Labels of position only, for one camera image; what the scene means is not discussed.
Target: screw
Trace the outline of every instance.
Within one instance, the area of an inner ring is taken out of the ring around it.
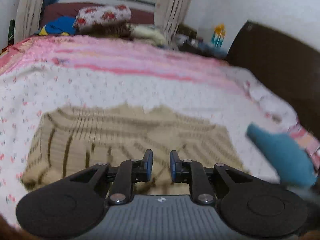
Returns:
[[[112,194],[111,197],[110,197],[110,200],[112,202],[118,203],[118,202],[121,202],[121,201],[125,200],[125,195],[120,194],[120,193]]]
[[[210,201],[212,201],[213,200],[213,196],[212,195],[210,195],[210,194],[200,194],[199,196],[198,196],[198,200],[200,201],[200,202],[202,202],[202,203],[207,203],[207,202],[210,202]]]

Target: beige sweater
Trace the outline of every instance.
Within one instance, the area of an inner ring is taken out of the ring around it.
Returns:
[[[22,181],[35,189],[95,163],[118,166],[153,151],[152,179],[137,183],[138,194],[188,194],[188,185],[171,185],[169,153],[199,161],[204,167],[225,163],[243,166],[224,126],[177,114],[161,106],[112,109],[63,108],[43,114],[32,140]]]

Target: floral pillow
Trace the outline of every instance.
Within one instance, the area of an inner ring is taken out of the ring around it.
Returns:
[[[86,32],[97,25],[116,25],[130,19],[131,11],[126,5],[85,7],[79,11],[73,27],[79,32]]]

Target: beige curtain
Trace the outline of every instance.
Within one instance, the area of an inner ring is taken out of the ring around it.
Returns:
[[[190,0],[156,0],[155,26],[164,33],[168,43],[183,21],[189,3]]]
[[[14,42],[24,40],[39,28],[43,0],[19,0],[14,31]]]

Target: gray ribbed panel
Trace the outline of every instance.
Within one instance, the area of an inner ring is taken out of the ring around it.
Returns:
[[[127,205],[113,206],[99,225],[76,240],[252,239],[231,230],[214,208],[194,204],[188,195],[160,198],[137,195]]]

